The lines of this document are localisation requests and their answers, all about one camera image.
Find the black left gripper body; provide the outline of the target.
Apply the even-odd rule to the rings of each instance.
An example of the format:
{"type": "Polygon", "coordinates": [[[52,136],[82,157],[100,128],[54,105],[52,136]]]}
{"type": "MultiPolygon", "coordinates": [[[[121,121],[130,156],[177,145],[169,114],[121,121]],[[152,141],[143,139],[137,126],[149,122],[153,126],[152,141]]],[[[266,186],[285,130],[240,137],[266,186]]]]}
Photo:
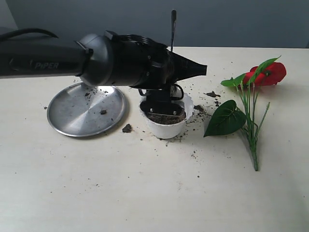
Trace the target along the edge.
{"type": "Polygon", "coordinates": [[[171,52],[166,46],[147,46],[147,56],[147,89],[165,89],[177,81],[207,73],[207,65],[171,52]]]}

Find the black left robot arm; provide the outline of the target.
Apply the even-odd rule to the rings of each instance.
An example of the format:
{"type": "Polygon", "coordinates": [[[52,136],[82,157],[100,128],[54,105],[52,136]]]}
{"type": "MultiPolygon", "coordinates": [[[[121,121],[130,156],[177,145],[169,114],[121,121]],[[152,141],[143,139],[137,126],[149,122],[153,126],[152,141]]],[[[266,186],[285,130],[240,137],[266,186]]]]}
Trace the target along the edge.
{"type": "Polygon", "coordinates": [[[43,29],[20,29],[0,37],[1,78],[68,75],[92,87],[156,90],[206,72],[206,65],[134,34],[107,31],[69,41],[43,29]]]}

